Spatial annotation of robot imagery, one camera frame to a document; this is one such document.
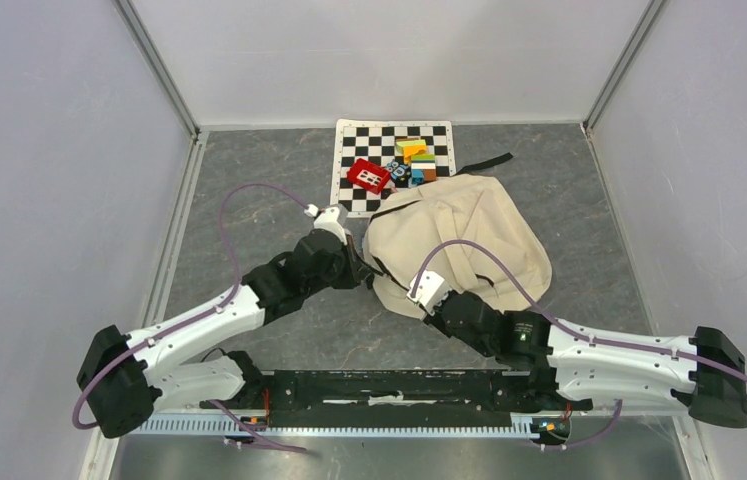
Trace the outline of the cream canvas backpack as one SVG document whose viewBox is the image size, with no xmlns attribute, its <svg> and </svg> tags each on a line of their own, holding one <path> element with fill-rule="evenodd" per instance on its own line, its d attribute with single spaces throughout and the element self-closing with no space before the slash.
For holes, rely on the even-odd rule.
<svg viewBox="0 0 747 480">
<path fill-rule="evenodd" d="M 421 319 L 408 297 L 420 269 L 498 310 L 525 310 L 550 288 L 544 246 L 495 177 L 458 174 L 390 195 L 362 241 L 383 307 Z"/>
</svg>

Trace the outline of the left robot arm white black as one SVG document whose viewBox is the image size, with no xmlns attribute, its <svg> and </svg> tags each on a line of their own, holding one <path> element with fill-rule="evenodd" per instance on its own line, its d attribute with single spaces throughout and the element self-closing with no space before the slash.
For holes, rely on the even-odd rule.
<svg viewBox="0 0 747 480">
<path fill-rule="evenodd" d="M 97 428 L 113 439 L 167 408 L 208 400 L 255 405 L 263 394 L 258 375 L 229 357 L 207 364 L 192 364 L 190 358 L 300 310 L 324 289 L 355 289 L 371 274 L 350 237 L 313 229 L 293 250 L 183 314 L 128 333 L 115 325 L 99 330 L 77 374 L 81 393 L 73 411 L 75 427 Z"/>
</svg>

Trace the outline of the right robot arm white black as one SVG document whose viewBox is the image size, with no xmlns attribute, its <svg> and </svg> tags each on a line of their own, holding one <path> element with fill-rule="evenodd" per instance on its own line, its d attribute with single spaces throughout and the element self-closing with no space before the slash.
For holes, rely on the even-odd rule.
<svg viewBox="0 0 747 480">
<path fill-rule="evenodd" d="M 629 400 L 677 410 L 703 423 L 747 427 L 747 387 L 733 376 L 746 360 L 720 330 L 653 337 L 551 322 L 535 311 L 499 311 L 466 292 L 420 302 L 425 323 L 485 357 L 528 375 L 540 408 L 565 399 L 592 404 Z"/>
</svg>

